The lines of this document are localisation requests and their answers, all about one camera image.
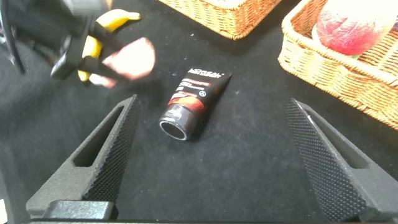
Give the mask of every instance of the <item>black tube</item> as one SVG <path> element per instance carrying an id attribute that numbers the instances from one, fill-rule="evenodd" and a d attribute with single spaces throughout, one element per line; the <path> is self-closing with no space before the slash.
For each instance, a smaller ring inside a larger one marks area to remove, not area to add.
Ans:
<path id="1" fill-rule="evenodd" d="M 175 139 L 188 140 L 200 116 L 221 95 L 231 75 L 191 68 L 160 117 L 160 128 Z"/>

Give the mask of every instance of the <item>black fabric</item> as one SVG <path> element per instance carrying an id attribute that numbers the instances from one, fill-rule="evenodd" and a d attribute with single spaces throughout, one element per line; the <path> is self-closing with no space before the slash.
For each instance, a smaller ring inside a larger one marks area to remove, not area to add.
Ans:
<path id="1" fill-rule="evenodd" d="M 245 39 L 232 41 L 155 0 L 120 0 L 142 20 L 118 36 L 153 41 L 150 76 L 112 90 L 85 88 L 23 48 L 27 74 L 0 60 L 0 170 L 16 221 L 24 205 L 120 101 L 137 93 L 141 120 L 118 198 L 119 217 L 144 220 L 323 220 L 284 111 L 308 104 L 383 169 L 398 177 L 397 132 L 281 69 L 285 0 Z M 159 116 L 190 66 L 233 72 L 202 135 L 179 142 Z"/>

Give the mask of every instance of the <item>banana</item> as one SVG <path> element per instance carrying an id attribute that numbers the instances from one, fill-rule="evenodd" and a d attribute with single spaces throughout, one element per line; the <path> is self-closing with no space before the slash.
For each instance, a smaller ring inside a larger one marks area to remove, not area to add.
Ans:
<path id="1" fill-rule="evenodd" d="M 94 37 L 88 35 L 81 57 L 84 58 L 86 56 L 91 56 L 93 58 L 98 58 L 100 57 L 101 49 L 102 49 L 101 42 L 95 39 Z M 79 74 L 80 80 L 83 82 L 86 82 L 90 77 L 90 74 L 88 72 L 78 70 L 77 73 Z"/>
<path id="2" fill-rule="evenodd" d="M 113 9 L 102 16 L 100 16 L 96 21 L 110 32 L 115 31 L 117 28 L 121 27 L 129 20 L 139 20 L 141 15 L 137 12 L 127 12 L 122 9 Z M 100 57 L 102 43 L 92 36 L 87 36 L 85 47 L 81 55 L 82 58 L 86 56 L 91 56 L 93 58 Z M 78 71 L 79 78 L 81 81 L 86 82 L 91 74 L 84 71 Z"/>
<path id="3" fill-rule="evenodd" d="M 110 32 L 113 32 L 127 21 L 139 19 L 141 19 L 141 15 L 137 12 L 127 12 L 122 9 L 113 9 L 100 16 L 96 21 Z"/>

